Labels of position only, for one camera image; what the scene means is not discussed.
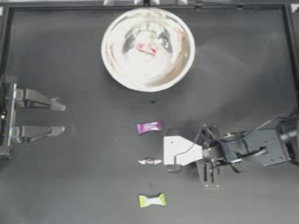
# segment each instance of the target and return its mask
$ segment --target purple candy wrapper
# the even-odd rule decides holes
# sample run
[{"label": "purple candy wrapper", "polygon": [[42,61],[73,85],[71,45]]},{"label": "purple candy wrapper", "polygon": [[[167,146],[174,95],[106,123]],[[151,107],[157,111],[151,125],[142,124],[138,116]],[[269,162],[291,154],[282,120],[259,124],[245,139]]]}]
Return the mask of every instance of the purple candy wrapper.
[{"label": "purple candy wrapper", "polygon": [[149,131],[162,131],[162,130],[163,130],[162,122],[146,122],[146,123],[139,123],[137,125],[137,132],[139,135],[145,134]]}]

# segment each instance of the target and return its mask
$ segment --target stainless steel bowl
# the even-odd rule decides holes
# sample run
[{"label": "stainless steel bowl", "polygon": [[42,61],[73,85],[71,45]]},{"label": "stainless steel bowl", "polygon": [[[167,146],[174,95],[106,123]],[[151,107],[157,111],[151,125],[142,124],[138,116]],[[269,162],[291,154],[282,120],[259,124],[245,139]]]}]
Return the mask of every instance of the stainless steel bowl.
[{"label": "stainless steel bowl", "polygon": [[187,74],[194,56],[193,33],[170,11],[131,10],[107,28],[102,58],[127,88],[145,92],[170,88]]}]

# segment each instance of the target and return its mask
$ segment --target white candy wrapper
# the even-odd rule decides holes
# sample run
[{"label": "white candy wrapper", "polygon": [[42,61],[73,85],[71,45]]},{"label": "white candy wrapper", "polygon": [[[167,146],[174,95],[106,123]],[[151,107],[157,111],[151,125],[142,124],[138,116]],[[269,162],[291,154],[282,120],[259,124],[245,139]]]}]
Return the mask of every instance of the white candy wrapper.
[{"label": "white candy wrapper", "polygon": [[141,165],[159,165],[163,162],[163,160],[147,157],[143,160],[138,160],[138,162]]}]

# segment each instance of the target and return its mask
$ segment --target wrapped candy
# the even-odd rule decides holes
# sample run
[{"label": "wrapped candy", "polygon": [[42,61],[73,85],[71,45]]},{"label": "wrapped candy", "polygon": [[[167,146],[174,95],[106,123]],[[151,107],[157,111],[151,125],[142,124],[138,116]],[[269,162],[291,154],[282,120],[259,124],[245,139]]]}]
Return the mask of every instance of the wrapped candy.
[{"label": "wrapped candy", "polygon": [[146,123],[139,123],[137,125],[137,132],[139,135],[145,134],[149,131],[162,131],[162,130],[163,130],[162,122],[146,122]]},{"label": "wrapped candy", "polygon": [[163,162],[163,160],[147,157],[143,160],[138,160],[138,162],[141,165],[159,165]]},{"label": "wrapped candy", "polygon": [[161,193],[158,197],[146,197],[139,195],[141,207],[150,207],[151,205],[166,206],[165,194]]}]

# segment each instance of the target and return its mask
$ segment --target bowl rim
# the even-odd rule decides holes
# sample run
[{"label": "bowl rim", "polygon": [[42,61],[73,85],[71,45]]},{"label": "bowl rim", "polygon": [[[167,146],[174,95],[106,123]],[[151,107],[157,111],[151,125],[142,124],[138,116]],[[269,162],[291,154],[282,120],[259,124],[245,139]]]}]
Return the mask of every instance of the bowl rim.
[{"label": "bowl rim", "polygon": [[[113,68],[113,66],[109,63],[109,56],[107,56],[107,42],[109,42],[109,37],[111,34],[111,31],[114,30],[115,26],[118,25],[119,21],[123,20],[129,14],[133,13],[138,13],[141,11],[161,11],[161,12],[166,12],[167,16],[170,16],[174,20],[177,20],[182,26],[182,28],[185,29],[186,33],[187,33],[187,37],[190,39],[190,45],[191,45],[191,52],[190,52],[190,58],[189,61],[185,65],[185,68],[181,72],[181,74],[173,79],[170,80],[167,83],[159,85],[159,86],[154,86],[154,87],[146,87],[143,85],[138,85],[130,81],[127,81],[125,78],[122,78],[119,76],[119,73],[117,72],[117,70]],[[105,37],[102,39],[102,47],[101,47],[101,52],[102,52],[102,59],[107,68],[107,71],[110,73],[110,75],[113,76],[113,78],[127,88],[134,89],[137,91],[141,92],[158,92],[162,90],[166,90],[167,88],[170,88],[171,86],[174,86],[181,80],[182,78],[186,76],[186,74],[189,73],[191,66],[193,66],[193,62],[195,59],[195,40],[194,40],[194,36],[193,36],[193,32],[190,30],[190,27],[187,26],[187,24],[183,22],[183,20],[175,15],[173,14],[169,10],[162,10],[159,8],[138,8],[134,10],[130,10],[127,12],[125,12],[111,23],[111,25],[107,28],[107,31],[105,33]]]}]

